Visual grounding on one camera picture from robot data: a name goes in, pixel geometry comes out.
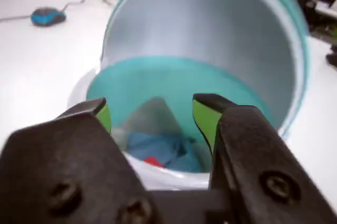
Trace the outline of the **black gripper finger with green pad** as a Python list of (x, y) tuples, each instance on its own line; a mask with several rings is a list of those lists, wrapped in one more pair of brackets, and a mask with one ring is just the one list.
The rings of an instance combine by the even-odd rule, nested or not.
[(1, 223), (162, 223), (103, 125), (104, 98), (15, 131), (1, 153)]
[(336, 214), (255, 106), (193, 95), (193, 119), (213, 156), (209, 188), (229, 201), (228, 223), (336, 223)]

